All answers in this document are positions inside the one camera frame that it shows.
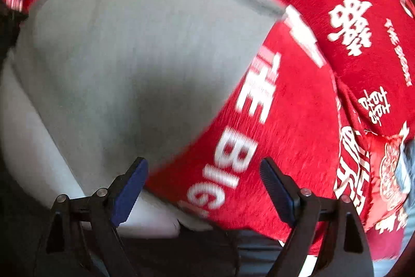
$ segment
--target black clamp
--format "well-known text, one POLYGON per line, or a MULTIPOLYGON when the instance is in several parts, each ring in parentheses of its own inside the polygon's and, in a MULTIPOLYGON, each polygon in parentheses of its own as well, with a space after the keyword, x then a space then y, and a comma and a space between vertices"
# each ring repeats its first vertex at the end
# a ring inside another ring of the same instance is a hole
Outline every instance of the black clamp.
POLYGON ((373 277, 366 235, 349 196, 334 200, 300 189, 271 158, 261 162, 260 175, 278 215, 292 229, 267 277, 298 276, 321 221, 328 224, 311 276, 373 277))
POLYGON ((104 276, 91 260, 81 226, 84 221, 91 223, 100 258, 109 275, 137 277, 116 228, 127 220, 147 175, 147 161, 139 157, 108 189, 101 188, 90 197, 73 200, 59 195, 39 244, 34 276, 104 276))
MULTIPOLYGON (((91 223, 98 254, 110 277, 138 277, 116 228, 127 220, 147 175, 147 161, 137 158, 108 189, 73 200, 59 195, 40 241, 34 276, 104 276, 90 257, 80 224, 84 221, 91 223)), ((366 236, 348 196, 334 200, 300 189, 271 158, 261 162, 260 175, 281 220, 292 228, 267 277, 298 276, 321 221, 327 222, 327 228, 312 276, 373 277, 366 236)))

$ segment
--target chinese character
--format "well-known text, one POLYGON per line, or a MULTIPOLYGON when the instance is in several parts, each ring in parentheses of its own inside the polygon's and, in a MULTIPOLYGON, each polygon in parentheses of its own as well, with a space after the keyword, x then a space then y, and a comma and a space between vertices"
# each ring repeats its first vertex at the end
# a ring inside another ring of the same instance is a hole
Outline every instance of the chinese character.
POLYGON ((359 56, 362 54, 360 48, 370 47, 369 40, 372 33, 369 31, 368 22, 362 15, 372 6, 370 2, 360 2, 359 0, 344 0, 343 5, 337 5, 329 12, 330 23, 335 29, 343 27, 337 33, 330 33, 327 38, 336 41, 343 36, 342 44, 350 52, 349 56, 359 56))
POLYGON ((326 61, 317 46, 313 31, 302 21, 300 13, 292 5, 286 9, 287 19, 284 23, 291 28, 290 35, 301 46, 302 50, 321 68, 326 61))
POLYGON ((371 118, 372 123, 379 123, 379 125, 382 126, 380 119, 383 114, 390 113, 389 108, 391 105, 386 98, 387 92, 382 86, 379 87, 379 90, 380 92, 373 91, 370 95, 364 90, 365 96, 361 97, 358 102, 365 110, 369 111, 369 117, 371 118))
POLYGON ((343 157, 340 157, 340 166, 337 169, 337 179, 333 188, 336 197, 339 198, 343 194, 349 195, 356 207, 357 213, 360 215, 366 200, 363 196, 363 185, 364 182, 370 181, 369 174, 366 171, 361 170, 360 166, 358 166, 358 172, 356 173, 343 160, 343 157))
POLYGON ((407 221, 408 221, 408 214, 405 212, 405 210, 402 207, 401 209, 399 209, 399 215, 398 215, 399 224, 396 230, 406 227, 407 221))
POLYGON ((399 58, 402 58, 405 56, 405 54, 403 54, 402 47, 399 45, 395 47, 395 53, 398 55, 399 58))
POLYGON ((396 215, 392 214, 388 218, 385 218, 384 220, 377 222, 375 225, 375 229, 379 230, 379 234, 382 234, 385 230, 388 230, 389 232, 391 232, 393 231, 393 228, 395 226, 395 220, 396 220, 396 215))
POLYGON ((249 112, 250 116, 253 116, 258 105, 261 105, 262 112, 259 121, 262 124, 265 123, 268 117, 275 92, 275 86, 266 81, 268 71, 269 69, 267 67, 262 67, 259 74, 249 71, 236 102, 236 111, 241 112, 246 99, 250 97, 252 99, 249 112))
POLYGON ((395 32, 395 29, 393 27, 390 27, 387 32, 389 33, 389 38, 391 39, 391 43, 396 46, 399 43, 399 38, 395 32))
POLYGON ((358 176, 360 174, 360 166, 364 167, 367 171, 370 171, 369 163, 362 158, 365 156, 365 150, 357 144, 356 138, 354 135, 358 135, 350 126, 342 127, 340 140, 343 143, 344 149, 349 153, 353 160, 358 164, 358 176))
POLYGON ((389 18, 386 19, 385 27, 393 27, 392 21, 389 18))

